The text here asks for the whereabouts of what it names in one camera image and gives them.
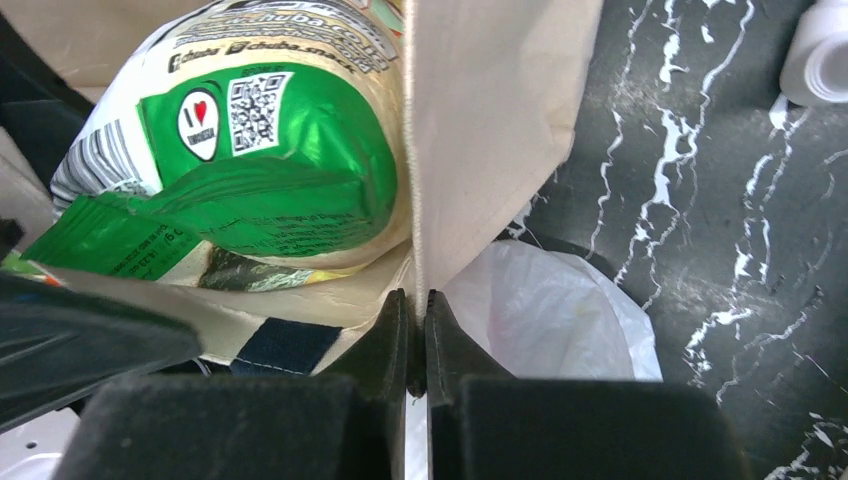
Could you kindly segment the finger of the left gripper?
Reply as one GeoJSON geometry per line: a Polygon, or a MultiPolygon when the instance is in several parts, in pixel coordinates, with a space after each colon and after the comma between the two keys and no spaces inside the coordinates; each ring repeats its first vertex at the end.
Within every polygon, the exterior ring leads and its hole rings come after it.
{"type": "Polygon", "coordinates": [[[1,277],[1,429],[92,394],[111,379],[198,357],[195,331],[140,308],[1,277]]]}

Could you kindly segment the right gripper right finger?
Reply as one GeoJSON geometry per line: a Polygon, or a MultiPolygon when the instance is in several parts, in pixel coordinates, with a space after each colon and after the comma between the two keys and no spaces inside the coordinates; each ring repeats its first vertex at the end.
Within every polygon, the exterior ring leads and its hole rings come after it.
{"type": "Polygon", "coordinates": [[[520,379],[431,291],[423,321],[433,479],[745,479],[702,392],[637,381],[520,379]]]}

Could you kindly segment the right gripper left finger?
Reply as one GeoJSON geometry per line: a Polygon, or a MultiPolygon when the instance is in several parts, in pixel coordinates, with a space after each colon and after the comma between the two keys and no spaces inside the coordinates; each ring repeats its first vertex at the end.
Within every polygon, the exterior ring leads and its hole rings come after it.
{"type": "Polygon", "coordinates": [[[105,385],[59,479],[400,479],[410,320],[402,290],[307,377],[157,375],[105,385]]]}

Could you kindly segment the white plastic grocery bag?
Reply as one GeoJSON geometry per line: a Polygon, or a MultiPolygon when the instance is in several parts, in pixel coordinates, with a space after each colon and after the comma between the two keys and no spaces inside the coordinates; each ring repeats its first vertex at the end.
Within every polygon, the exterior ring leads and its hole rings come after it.
{"type": "Polygon", "coordinates": [[[464,332],[519,378],[662,379],[648,314],[578,255],[496,241],[442,291],[464,332]]]}

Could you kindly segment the large green chips bag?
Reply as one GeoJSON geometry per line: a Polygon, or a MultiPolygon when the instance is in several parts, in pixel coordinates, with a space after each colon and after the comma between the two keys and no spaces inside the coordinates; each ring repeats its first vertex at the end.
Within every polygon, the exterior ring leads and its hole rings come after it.
{"type": "Polygon", "coordinates": [[[399,9],[213,1],[129,57],[55,169],[45,267],[231,292],[351,275],[408,233],[399,9]]]}

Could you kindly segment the beige canvas tote bag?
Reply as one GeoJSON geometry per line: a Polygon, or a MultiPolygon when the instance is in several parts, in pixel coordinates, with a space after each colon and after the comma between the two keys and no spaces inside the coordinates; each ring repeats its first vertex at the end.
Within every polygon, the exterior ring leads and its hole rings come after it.
{"type": "MultiPolygon", "coordinates": [[[[55,222],[49,184],[118,71],[213,1],[1,5],[1,214],[25,250],[55,222]]],[[[406,238],[355,273],[231,292],[37,269],[63,289],[190,326],[200,357],[272,374],[326,368],[404,289],[416,314],[507,226],[572,147],[598,1],[391,1],[399,9],[406,238]]]]}

